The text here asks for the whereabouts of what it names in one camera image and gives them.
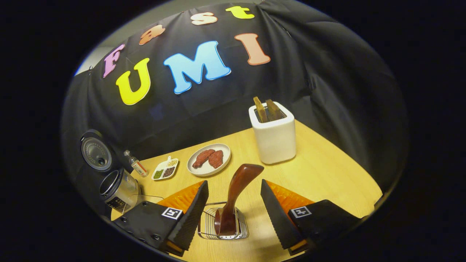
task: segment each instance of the yellow letter u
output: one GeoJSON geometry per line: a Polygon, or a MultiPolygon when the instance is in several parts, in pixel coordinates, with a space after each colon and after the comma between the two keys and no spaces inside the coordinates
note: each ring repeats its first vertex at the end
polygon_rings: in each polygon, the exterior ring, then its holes
{"type": "Polygon", "coordinates": [[[131,91],[130,87],[130,72],[124,72],[116,81],[116,85],[120,89],[121,99],[127,105],[133,105],[141,101],[149,92],[151,87],[151,78],[149,77],[149,70],[147,69],[148,58],[144,58],[134,65],[134,70],[139,73],[141,80],[141,87],[136,92],[131,91]]]}

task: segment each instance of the white plate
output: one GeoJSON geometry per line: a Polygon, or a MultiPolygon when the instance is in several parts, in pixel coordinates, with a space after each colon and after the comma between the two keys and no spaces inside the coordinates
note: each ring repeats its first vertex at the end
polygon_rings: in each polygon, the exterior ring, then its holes
{"type": "Polygon", "coordinates": [[[172,159],[171,156],[169,156],[167,160],[165,160],[164,162],[158,164],[158,166],[155,168],[154,172],[152,173],[152,180],[162,180],[162,179],[167,179],[167,178],[172,177],[172,176],[175,174],[175,172],[176,172],[176,168],[177,168],[177,166],[178,166],[178,163],[179,163],[179,160],[178,160],[178,159],[172,159]],[[172,166],[167,166],[167,168],[175,167],[175,169],[173,170],[173,173],[171,173],[171,175],[169,175],[168,177],[162,177],[162,176],[164,175],[164,173],[165,173],[165,169],[166,169],[165,167],[166,167],[166,165],[167,165],[170,161],[173,161],[173,160],[176,160],[176,164],[175,164],[175,165],[172,165],[172,166]],[[154,178],[155,173],[156,173],[157,171],[160,171],[160,170],[162,170],[162,175],[160,175],[160,178],[155,179],[155,178],[154,178]]]}
{"type": "Polygon", "coordinates": [[[210,175],[213,175],[213,174],[216,174],[216,173],[220,172],[228,164],[228,162],[230,161],[230,157],[231,157],[231,151],[230,151],[230,148],[226,144],[208,145],[208,146],[205,146],[205,147],[197,150],[189,158],[188,163],[187,163],[188,170],[189,170],[189,172],[193,173],[194,175],[196,175],[198,177],[210,176],[210,175]],[[198,157],[198,155],[202,151],[208,150],[208,149],[214,149],[215,151],[222,150],[223,151],[223,159],[222,159],[223,164],[221,166],[217,167],[217,168],[214,168],[213,166],[211,166],[209,164],[209,160],[207,160],[206,162],[204,162],[202,164],[201,167],[194,168],[192,165],[194,164],[194,162],[196,162],[196,158],[198,157]]]}

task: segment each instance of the spatula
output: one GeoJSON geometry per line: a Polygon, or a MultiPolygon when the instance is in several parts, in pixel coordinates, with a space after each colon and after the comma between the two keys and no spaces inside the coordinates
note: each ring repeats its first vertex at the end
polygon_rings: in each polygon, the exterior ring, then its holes
{"type": "Polygon", "coordinates": [[[240,193],[254,180],[264,167],[254,164],[242,164],[232,177],[228,188],[228,199],[225,206],[215,212],[215,233],[217,235],[236,234],[234,207],[240,193]]]}

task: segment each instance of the spice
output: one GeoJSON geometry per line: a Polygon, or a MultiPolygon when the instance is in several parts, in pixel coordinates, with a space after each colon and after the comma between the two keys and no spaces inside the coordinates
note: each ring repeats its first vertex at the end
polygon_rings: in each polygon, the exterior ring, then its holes
{"type": "Polygon", "coordinates": [[[159,170],[159,171],[155,172],[154,178],[155,178],[155,179],[160,178],[160,176],[162,175],[162,173],[163,173],[163,170],[159,170]]]}
{"type": "Polygon", "coordinates": [[[165,169],[165,173],[164,173],[163,177],[165,178],[165,177],[170,176],[173,173],[174,170],[175,170],[174,167],[170,167],[170,168],[165,169]]]}
{"type": "Polygon", "coordinates": [[[170,163],[168,163],[167,166],[173,166],[173,165],[176,165],[176,163],[178,162],[178,160],[172,160],[170,161],[170,163]]]}

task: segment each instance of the seasoning tray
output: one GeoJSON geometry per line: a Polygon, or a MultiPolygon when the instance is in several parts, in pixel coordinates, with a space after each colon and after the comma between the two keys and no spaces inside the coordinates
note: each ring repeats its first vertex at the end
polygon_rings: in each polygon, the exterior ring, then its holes
{"type": "Polygon", "coordinates": [[[163,180],[163,179],[167,179],[167,178],[172,177],[176,172],[176,168],[178,167],[178,163],[179,163],[178,159],[172,159],[171,157],[168,157],[168,160],[158,164],[158,166],[154,170],[154,173],[152,173],[152,180],[163,180]],[[163,177],[165,175],[165,172],[167,172],[167,170],[169,170],[170,168],[174,168],[173,172],[169,176],[163,177]],[[159,171],[162,171],[160,177],[155,178],[155,174],[157,172],[159,172],[159,171]]]}

